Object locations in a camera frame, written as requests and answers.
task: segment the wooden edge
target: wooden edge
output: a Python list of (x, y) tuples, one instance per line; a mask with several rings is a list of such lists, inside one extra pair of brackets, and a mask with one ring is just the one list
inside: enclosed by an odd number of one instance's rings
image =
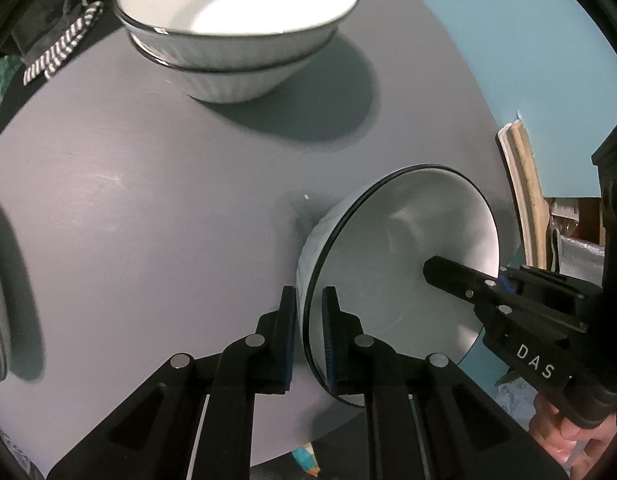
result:
[(522, 121), (506, 124), (497, 134), (517, 202), (526, 264), (546, 269), (549, 206), (541, 192), (529, 137)]

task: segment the light blue surface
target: light blue surface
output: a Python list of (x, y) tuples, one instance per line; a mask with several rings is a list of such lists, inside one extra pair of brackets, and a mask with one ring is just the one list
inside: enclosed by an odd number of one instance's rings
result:
[(576, 0), (423, 0), (500, 126), (519, 115), (544, 196), (599, 196), (591, 154), (617, 123), (617, 56)]

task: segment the stacked bowl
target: stacked bowl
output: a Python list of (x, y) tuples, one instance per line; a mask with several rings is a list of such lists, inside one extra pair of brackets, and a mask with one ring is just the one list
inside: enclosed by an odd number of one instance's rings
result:
[(358, 0), (115, 0), (131, 44), (190, 96), (259, 97), (324, 48)]

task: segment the metal pin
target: metal pin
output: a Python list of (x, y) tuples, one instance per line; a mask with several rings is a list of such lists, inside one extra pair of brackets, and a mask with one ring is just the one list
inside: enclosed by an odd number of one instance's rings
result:
[(432, 354), (429, 361), (433, 366), (444, 368), (449, 363), (449, 358), (444, 354)]
[(260, 334), (251, 334), (246, 336), (246, 339), (244, 340), (247, 346), (262, 346), (265, 341), (266, 338)]
[(191, 358), (186, 354), (175, 354), (171, 357), (171, 366), (173, 368), (184, 368), (191, 362)]
[(375, 342), (375, 339), (373, 339), (370, 335), (360, 334), (360, 335), (355, 336), (354, 341), (357, 346), (361, 346), (362, 348), (367, 348)]

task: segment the white lettering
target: white lettering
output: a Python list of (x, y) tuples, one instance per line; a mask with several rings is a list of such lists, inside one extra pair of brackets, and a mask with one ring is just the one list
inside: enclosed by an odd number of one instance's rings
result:
[(555, 367), (553, 365), (547, 365), (547, 367), (542, 372), (542, 377), (544, 377), (545, 379), (548, 379), (551, 376), (551, 372), (553, 370), (555, 370)]
[(526, 345), (522, 345), (522, 346), (520, 346), (520, 349), (517, 351), (517, 356), (520, 359), (524, 359), (526, 357), (527, 353), (529, 353), (529, 349), (527, 348)]

